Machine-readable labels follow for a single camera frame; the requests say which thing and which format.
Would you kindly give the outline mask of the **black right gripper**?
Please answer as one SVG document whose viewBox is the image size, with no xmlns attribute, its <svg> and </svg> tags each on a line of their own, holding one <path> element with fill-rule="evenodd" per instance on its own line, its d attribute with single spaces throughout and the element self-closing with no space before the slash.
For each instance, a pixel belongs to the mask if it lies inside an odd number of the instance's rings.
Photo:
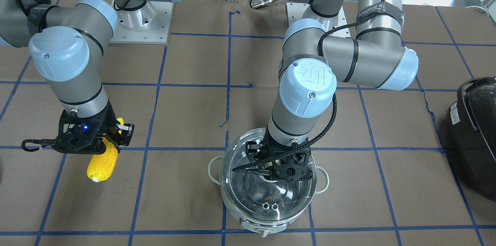
<svg viewBox="0 0 496 246">
<path fill-rule="evenodd" d="M 104 140 L 115 147 L 129 146 L 134 127 L 134 124 L 122 125 L 117 122 L 109 101 L 101 112 L 92 117 L 80 118 L 64 110 L 52 148 L 68 154 L 103 154 L 107 149 Z"/>
</svg>

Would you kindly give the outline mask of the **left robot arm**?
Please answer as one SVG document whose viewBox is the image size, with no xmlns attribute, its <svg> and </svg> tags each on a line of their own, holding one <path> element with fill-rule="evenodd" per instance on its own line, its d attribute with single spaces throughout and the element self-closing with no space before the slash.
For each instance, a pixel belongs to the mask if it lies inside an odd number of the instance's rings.
<svg viewBox="0 0 496 246">
<path fill-rule="evenodd" d="M 402 0 L 358 0 L 356 22 L 336 26 L 344 0 L 287 0 L 309 4 L 285 34 L 279 91 L 262 144 L 232 172 L 271 181 L 310 179 L 309 147 L 333 125 L 338 82 L 402 90 L 419 59 L 402 43 Z"/>
</svg>

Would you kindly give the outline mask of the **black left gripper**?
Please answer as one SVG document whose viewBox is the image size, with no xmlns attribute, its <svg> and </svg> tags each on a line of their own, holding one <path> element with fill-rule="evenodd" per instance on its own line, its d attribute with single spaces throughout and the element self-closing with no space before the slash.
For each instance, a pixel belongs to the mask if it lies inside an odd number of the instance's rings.
<svg viewBox="0 0 496 246">
<path fill-rule="evenodd" d="M 268 181 L 310 181 L 313 178 L 313 169 L 309 165 L 310 149 L 301 149 L 300 151 L 268 162 L 270 157 L 285 154 L 296 148 L 297 143 L 290 147 L 281 145 L 275 141 L 269 133 L 265 133 L 262 142 L 246 142 L 246 156 L 250 162 L 262 160 L 263 164 L 255 169 L 246 169 L 246 173 L 260 175 Z"/>
</svg>

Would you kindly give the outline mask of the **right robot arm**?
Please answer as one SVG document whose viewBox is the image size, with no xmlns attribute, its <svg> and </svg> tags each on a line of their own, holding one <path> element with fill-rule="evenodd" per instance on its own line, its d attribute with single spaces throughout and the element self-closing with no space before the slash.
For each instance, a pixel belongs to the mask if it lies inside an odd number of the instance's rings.
<svg viewBox="0 0 496 246">
<path fill-rule="evenodd" d="M 39 148 L 69 154 L 101 155 L 128 146 L 133 124 L 116 118 L 98 74 L 98 65 L 117 33 L 116 11 L 137 12 L 150 1 L 81 0 L 73 8 L 51 0 L 1 0 L 1 45 L 29 48 L 38 72 L 62 103 L 57 137 L 26 139 Z"/>
</svg>

